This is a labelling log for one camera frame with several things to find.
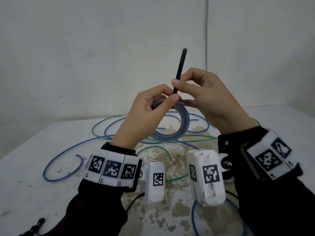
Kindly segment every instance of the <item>fingernail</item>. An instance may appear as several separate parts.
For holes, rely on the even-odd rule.
[[[174,87],[178,87],[179,86],[179,82],[180,81],[178,79],[173,79],[172,80],[172,84],[173,84]]]
[[[171,98],[174,102],[177,102],[179,100],[180,96],[178,94],[173,94],[173,95],[171,95]]]

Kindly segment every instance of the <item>hand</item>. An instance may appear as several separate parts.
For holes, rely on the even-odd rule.
[[[186,83],[192,80],[196,84]],[[257,124],[239,105],[217,75],[201,69],[190,68],[172,85],[195,100],[182,100],[185,106],[199,109],[207,121],[221,134],[229,134],[256,127]]]
[[[164,115],[179,100],[178,94],[166,84],[140,92],[131,109],[111,141],[111,145],[135,149],[136,145],[150,136],[158,127]],[[151,106],[154,101],[165,99],[156,109]]]

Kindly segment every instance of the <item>black and white square code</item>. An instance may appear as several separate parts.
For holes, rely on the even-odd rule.
[[[255,157],[255,159],[265,169],[265,171],[270,171],[282,163],[282,161],[270,149]]]
[[[121,173],[121,179],[133,179],[137,165],[125,164]]]
[[[275,149],[284,159],[291,153],[291,149],[280,139],[277,138],[272,144],[272,148]]]
[[[197,182],[197,176],[196,176],[196,169],[194,165],[189,164],[189,173],[190,173],[190,178]]]
[[[103,176],[117,178],[119,175],[120,167],[121,167],[121,162],[107,160],[105,168],[104,168]]]
[[[220,181],[217,165],[203,166],[202,170],[203,170],[204,182],[206,184]]]
[[[153,186],[163,185],[164,173],[153,173]]]
[[[104,164],[105,158],[99,156],[93,156],[91,164],[89,166],[89,170],[95,173],[100,173],[102,170],[102,166]]]

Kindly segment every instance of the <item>black sleeve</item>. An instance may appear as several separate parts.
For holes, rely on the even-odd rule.
[[[109,143],[105,143],[101,149],[136,156],[134,150]],[[118,235],[128,219],[120,199],[123,190],[83,179],[78,192],[70,201],[64,218],[44,235]]]
[[[315,196],[297,179],[301,169],[274,181],[258,181],[239,150],[246,142],[259,142],[267,132],[255,127],[218,137],[219,152],[228,153],[233,166],[240,215],[255,236],[308,235],[314,230]]]

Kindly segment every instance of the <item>person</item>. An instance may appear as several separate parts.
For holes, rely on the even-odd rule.
[[[187,83],[189,80],[199,86]],[[199,109],[220,131],[218,146],[231,156],[239,212],[254,235],[310,234],[315,212],[314,194],[297,179],[300,173],[274,181],[258,181],[254,177],[238,148],[248,141],[259,142],[268,131],[257,126],[218,76],[190,68],[180,80],[173,79],[172,85],[194,99],[181,100],[166,84],[140,92],[112,141],[102,149],[136,155],[136,145],[155,131],[167,111],[180,100],[186,106]],[[164,102],[152,110],[152,103],[163,98]],[[44,235],[118,235],[128,219],[121,203],[122,194],[120,187],[83,179],[64,218]],[[95,207],[95,201],[100,199],[102,203]]]

